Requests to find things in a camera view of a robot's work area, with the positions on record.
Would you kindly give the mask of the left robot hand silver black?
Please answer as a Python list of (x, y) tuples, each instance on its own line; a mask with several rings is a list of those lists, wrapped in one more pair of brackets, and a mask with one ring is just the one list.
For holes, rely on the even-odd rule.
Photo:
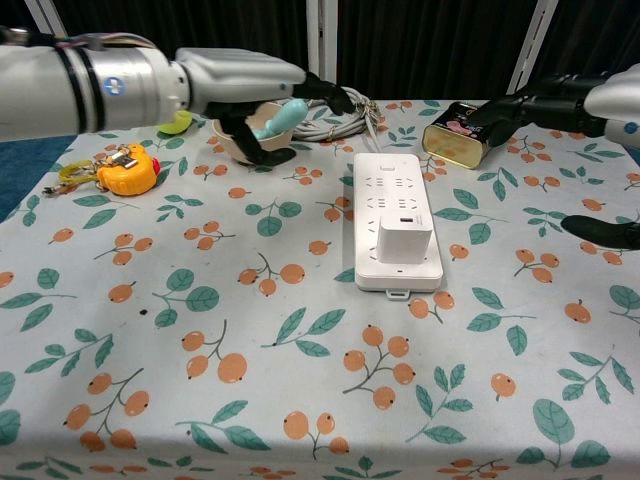
[(267, 151), (260, 146), (246, 120), (262, 104), (295, 98), (323, 100), (337, 115), (356, 110), (347, 92), (338, 85), (264, 53), (180, 48), (175, 64), (186, 75), (188, 110), (217, 120), (245, 159), (258, 166), (277, 166), (295, 156), (288, 147)]

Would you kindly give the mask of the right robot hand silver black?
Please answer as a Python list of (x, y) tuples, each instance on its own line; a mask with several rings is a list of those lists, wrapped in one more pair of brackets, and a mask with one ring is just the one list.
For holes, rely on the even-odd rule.
[(467, 122), (487, 127), (492, 147), (534, 124), (638, 149), (639, 66), (611, 75), (551, 75), (486, 102)]

